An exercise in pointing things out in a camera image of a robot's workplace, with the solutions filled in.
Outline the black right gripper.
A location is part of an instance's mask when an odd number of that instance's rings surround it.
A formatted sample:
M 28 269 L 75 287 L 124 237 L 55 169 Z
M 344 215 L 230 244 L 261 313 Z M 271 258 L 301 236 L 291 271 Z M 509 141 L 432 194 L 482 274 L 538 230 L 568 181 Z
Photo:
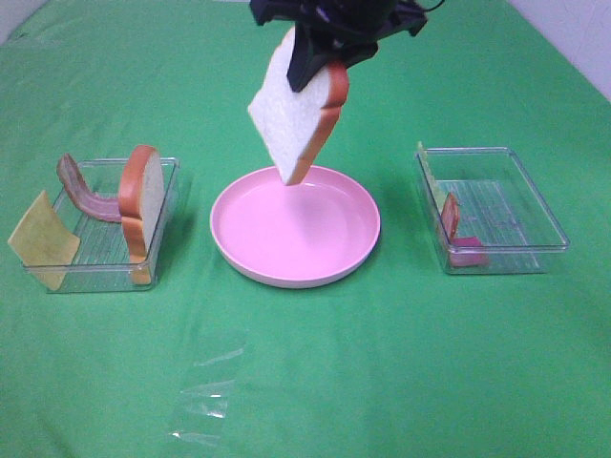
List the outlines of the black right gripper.
M 331 61 L 353 66 L 372 58 L 379 41 L 400 32 L 416 36 L 427 24 L 425 9 L 415 1 L 251 1 L 249 7 L 260 26 L 294 23 L 286 73 L 293 93 Z

